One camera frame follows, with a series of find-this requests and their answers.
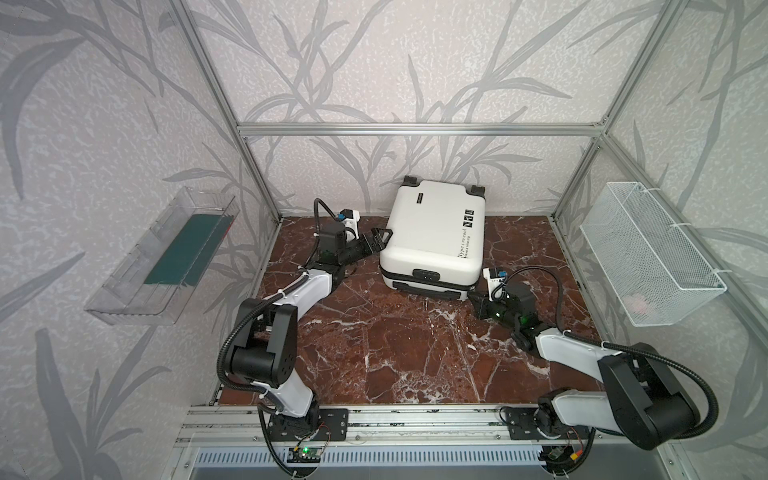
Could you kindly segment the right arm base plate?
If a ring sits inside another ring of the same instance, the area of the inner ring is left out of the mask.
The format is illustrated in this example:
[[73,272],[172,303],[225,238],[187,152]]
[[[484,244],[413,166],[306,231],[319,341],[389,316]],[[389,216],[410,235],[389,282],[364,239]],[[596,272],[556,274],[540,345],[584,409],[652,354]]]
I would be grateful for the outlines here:
[[545,434],[537,423],[537,407],[513,407],[502,406],[499,409],[499,417],[506,426],[511,440],[559,440],[560,435]]

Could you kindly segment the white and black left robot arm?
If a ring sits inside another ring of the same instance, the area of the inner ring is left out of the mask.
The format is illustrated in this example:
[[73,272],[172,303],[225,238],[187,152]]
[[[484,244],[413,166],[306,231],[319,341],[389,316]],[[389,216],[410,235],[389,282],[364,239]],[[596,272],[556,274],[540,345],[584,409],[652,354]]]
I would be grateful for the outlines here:
[[341,285],[348,266],[382,252],[392,237],[390,229],[360,233],[343,222],[319,227],[297,279],[268,297],[241,303],[216,360],[221,384],[260,395],[275,420],[316,429],[318,401],[295,370],[299,320]]

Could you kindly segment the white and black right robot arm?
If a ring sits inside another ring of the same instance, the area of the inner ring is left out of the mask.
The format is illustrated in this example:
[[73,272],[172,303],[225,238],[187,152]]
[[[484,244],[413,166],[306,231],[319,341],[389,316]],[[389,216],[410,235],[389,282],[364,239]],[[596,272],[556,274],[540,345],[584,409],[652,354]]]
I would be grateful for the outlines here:
[[503,283],[472,292],[475,315],[508,328],[522,351],[564,365],[602,385],[600,391],[560,388],[538,400],[534,422],[555,437],[568,427],[618,434],[643,450],[706,433],[719,415],[712,388],[695,371],[652,346],[597,342],[542,322]]

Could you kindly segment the black and white suitcase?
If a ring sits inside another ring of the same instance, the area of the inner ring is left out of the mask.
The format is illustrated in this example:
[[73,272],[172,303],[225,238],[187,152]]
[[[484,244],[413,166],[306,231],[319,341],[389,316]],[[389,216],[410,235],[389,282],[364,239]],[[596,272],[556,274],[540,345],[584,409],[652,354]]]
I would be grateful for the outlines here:
[[465,301],[483,265],[485,188],[406,176],[379,254],[385,284],[404,293]]

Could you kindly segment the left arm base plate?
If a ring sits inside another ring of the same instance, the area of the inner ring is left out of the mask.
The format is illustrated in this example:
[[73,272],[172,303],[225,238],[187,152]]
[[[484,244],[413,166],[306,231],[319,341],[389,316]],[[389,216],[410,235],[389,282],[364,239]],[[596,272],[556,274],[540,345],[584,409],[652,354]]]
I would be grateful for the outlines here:
[[350,411],[345,408],[320,408],[302,418],[275,415],[266,421],[271,441],[341,442],[347,438]]

